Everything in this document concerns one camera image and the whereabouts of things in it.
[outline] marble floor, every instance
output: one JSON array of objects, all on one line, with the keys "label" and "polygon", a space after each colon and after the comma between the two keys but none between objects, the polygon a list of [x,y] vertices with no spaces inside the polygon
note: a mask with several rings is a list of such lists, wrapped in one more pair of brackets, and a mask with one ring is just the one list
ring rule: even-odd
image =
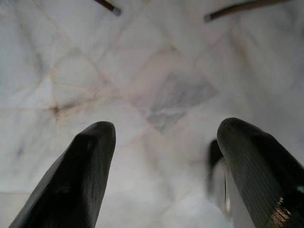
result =
[{"label": "marble floor", "polygon": [[0,0],[0,227],[72,138],[111,121],[97,228],[229,228],[206,195],[206,148],[231,116],[304,164],[304,2]]}]

